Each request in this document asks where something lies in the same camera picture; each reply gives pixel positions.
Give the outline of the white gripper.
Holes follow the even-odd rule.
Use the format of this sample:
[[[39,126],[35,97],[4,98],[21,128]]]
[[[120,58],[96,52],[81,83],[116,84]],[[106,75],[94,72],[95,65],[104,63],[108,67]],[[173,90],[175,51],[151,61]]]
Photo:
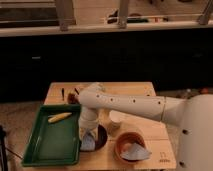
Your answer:
[[[98,111],[87,107],[81,108],[79,124],[79,137],[83,138],[87,132],[91,133],[94,138],[98,137]]]

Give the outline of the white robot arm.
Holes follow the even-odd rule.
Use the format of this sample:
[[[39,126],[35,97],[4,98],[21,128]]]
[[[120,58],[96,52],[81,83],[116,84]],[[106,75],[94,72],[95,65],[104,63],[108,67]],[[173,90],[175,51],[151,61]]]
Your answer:
[[[80,91],[79,128],[98,127],[98,110],[109,109],[176,125],[180,129],[176,171],[213,171],[213,94],[189,99],[110,94],[96,82]]]

